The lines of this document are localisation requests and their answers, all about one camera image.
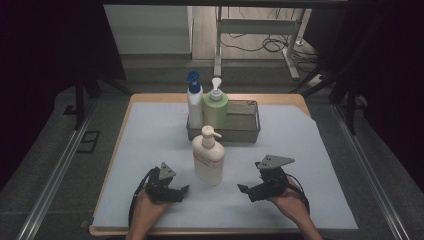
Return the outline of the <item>white power strip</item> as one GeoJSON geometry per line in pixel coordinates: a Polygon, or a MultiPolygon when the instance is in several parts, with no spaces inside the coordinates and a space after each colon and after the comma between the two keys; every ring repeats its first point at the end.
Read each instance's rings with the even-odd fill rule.
{"type": "Polygon", "coordinates": [[[318,85],[319,83],[321,83],[323,80],[325,79],[324,75],[321,74],[317,74],[315,77],[313,77],[308,83],[307,86],[308,87],[314,87],[316,85],[318,85]]]}

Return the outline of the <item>white paper sheet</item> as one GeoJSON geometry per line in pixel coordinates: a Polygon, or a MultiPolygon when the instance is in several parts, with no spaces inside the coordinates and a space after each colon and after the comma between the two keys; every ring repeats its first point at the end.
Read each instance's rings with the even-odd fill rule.
{"type": "Polygon", "coordinates": [[[176,173],[171,185],[188,187],[180,203],[159,220],[161,230],[287,230],[293,223],[267,201],[252,202],[239,185],[260,182],[257,162],[267,155],[291,158],[286,173],[297,178],[310,203],[316,226],[326,230],[357,227],[314,120],[294,106],[262,105],[261,130],[253,144],[225,146],[223,180],[211,186],[194,171],[184,103],[136,103],[120,138],[93,225],[124,229],[132,195],[153,167],[166,163],[176,173]]]}

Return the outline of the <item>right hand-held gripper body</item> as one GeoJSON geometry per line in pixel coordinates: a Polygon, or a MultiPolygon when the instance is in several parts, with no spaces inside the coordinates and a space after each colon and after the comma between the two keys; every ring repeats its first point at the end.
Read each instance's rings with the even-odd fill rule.
{"type": "Polygon", "coordinates": [[[275,155],[266,155],[261,162],[256,162],[255,165],[260,172],[260,178],[263,180],[261,183],[262,191],[269,192],[271,196],[284,193],[289,182],[282,167],[294,162],[293,158],[275,155]]]}

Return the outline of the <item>dark curtain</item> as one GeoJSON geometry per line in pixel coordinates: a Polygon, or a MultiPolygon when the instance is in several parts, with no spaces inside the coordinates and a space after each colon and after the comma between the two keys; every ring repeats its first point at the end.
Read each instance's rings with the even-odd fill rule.
{"type": "Polygon", "coordinates": [[[125,78],[102,0],[0,0],[0,190],[61,91],[125,78]]]}
{"type": "Polygon", "coordinates": [[[367,102],[370,125],[424,191],[424,0],[385,0],[380,9],[314,9],[303,38],[338,72],[358,49],[375,17],[375,29],[352,72],[337,81],[338,101],[354,82],[367,102]]]}

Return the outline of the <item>white spray bottle blue trigger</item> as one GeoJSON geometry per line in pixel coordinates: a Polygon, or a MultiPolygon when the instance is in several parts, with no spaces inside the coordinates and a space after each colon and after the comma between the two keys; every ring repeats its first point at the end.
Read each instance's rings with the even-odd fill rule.
{"type": "Polygon", "coordinates": [[[200,129],[203,126],[203,88],[200,84],[200,74],[197,71],[190,71],[187,75],[187,83],[189,126],[192,129],[200,129]]]}

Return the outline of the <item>green pump bottle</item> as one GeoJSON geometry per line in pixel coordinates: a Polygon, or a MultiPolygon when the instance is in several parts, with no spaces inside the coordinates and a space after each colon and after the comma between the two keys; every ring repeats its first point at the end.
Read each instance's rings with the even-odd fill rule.
{"type": "Polygon", "coordinates": [[[213,88],[203,97],[203,122],[215,129],[222,129],[227,118],[229,98],[220,89],[222,80],[219,77],[212,79],[213,88]]]}

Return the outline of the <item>black metal stand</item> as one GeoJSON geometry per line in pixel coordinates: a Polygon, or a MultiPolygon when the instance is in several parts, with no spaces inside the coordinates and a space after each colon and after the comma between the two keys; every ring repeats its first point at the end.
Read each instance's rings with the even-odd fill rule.
{"type": "Polygon", "coordinates": [[[346,124],[353,135],[356,134],[354,116],[358,108],[356,103],[359,95],[358,82],[363,76],[358,67],[382,19],[381,13],[347,11],[329,52],[292,90],[292,93],[309,97],[333,85],[334,88],[328,99],[331,104],[340,104],[344,98],[347,98],[346,124]],[[307,83],[317,74],[324,75],[325,79],[314,87],[308,87],[307,83]]]}
{"type": "Polygon", "coordinates": [[[75,130],[79,130],[86,119],[85,93],[88,93],[88,96],[93,99],[98,99],[101,96],[99,80],[126,95],[133,94],[132,90],[119,83],[119,80],[126,80],[120,57],[117,57],[111,63],[95,61],[92,64],[85,63],[78,66],[75,71],[75,130]]]}

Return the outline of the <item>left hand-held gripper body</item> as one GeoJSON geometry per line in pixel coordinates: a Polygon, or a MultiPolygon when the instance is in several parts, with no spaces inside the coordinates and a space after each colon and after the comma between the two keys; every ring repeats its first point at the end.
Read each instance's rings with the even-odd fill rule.
{"type": "Polygon", "coordinates": [[[154,202],[166,202],[166,196],[170,194],[169,184],[175,175],[176,173],[165,162],[150,171],[145,191],[154,202]]]}

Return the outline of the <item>cream pump bottle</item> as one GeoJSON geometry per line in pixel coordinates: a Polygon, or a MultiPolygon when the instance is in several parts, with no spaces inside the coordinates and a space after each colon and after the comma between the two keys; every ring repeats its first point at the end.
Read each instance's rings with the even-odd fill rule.
{"type": "Polygon", "coordinates": [[[217,186],[223,179],[225,148],[216,138],[221,135],[210,125],[201,129],[201,134],[192,140],[192,152],[195,174],[212,186],[217,186]]]}

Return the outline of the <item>person's left hand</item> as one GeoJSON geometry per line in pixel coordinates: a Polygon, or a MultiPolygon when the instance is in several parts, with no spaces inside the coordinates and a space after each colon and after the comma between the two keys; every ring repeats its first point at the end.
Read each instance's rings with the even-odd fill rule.
{"type": "Polygon", "coordinates": [[[170,206],[168,202],[155,203],[144,190],[137,196],[132,225],[142,229],[152,228],[170,206]]]}

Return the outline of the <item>person's right hand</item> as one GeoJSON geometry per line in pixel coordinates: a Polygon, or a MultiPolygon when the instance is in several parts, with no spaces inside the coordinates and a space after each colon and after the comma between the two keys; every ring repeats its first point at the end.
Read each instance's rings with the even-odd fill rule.
{"type": "Polygon", "coordinates": [[[309,213],[300,195],[292,189],[287,189],[281,195],[270,197],[268,201],[296,225],[305,223],[309,218],[309,213]]]}

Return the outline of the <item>white cabinet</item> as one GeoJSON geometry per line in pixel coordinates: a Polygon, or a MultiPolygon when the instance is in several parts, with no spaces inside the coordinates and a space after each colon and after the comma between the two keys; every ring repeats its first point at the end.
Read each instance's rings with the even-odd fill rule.
{"type": "Polygon", "coordinates": [[[191,6],[104,5],[120,54],[190,54],[191,6]]]}

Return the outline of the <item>white metal desk frame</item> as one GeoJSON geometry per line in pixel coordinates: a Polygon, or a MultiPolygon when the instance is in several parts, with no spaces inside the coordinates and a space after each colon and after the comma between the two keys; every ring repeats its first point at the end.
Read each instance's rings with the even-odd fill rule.
{"type": "Polygon", "coordinates": [[[282,50],[286,65],[293,80],[300,76],[292,60],[292,53],[296,43],[305,9],[301,9],[295,20],[254,20],[254,19],[223,19],[222,6],[215,11],[216,16],[216,46],[214,55],[213,75],[221,76],[221,35],[222,34],[255,34],[255,35],[288,35],[288,47],[282,50]]]}

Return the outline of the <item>metal mesh basket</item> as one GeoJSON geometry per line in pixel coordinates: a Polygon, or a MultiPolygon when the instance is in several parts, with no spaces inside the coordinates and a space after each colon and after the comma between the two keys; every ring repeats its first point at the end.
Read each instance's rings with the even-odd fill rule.
{"type": "Polygon", "coordinates": [[[226,119],[216,131],[221,142],[252,143],[261,130],[258,103],[255,100],[228,100],[226,119]]]}

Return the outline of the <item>aluminium rail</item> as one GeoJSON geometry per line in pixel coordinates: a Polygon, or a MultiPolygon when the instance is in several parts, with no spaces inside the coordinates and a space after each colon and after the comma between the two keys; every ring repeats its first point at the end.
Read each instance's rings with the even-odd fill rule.
{"type": "Polygon", "coordinates": [[[395,240],[410,240],[409,234],[407,233],[405,226],[398,212],[396,211],[393,203],[389,199],[382,184],[380,183],[373,167],[371,166],[362,146],[360,145],[357,137],[349,130],[344,115],[343,109],[339,105],[333,105],[332,109],[336,114],[338,124],[343,131],[345,138],[353,151],[353,154],[358,161],[361,171],[364,174],[364,178],[388,224],[392,235],[395,240]]]}
{"type": "Polygon", "coordinates": [[[84,133],[92,119],[93,112],[97,105],[96,100],[90,100],[86,105],[86,117],[80,127],[75,130],[68,141],[68,144],[51,172],[48,181],[44,185],[41,193],[38,195],[29,215],[27,216],[21,230],[15,240],[34,240],[48,209],[50,208],[54,197],[63,181],[63,178],[72,162],[72,159],[78,149],[84,133]]]}

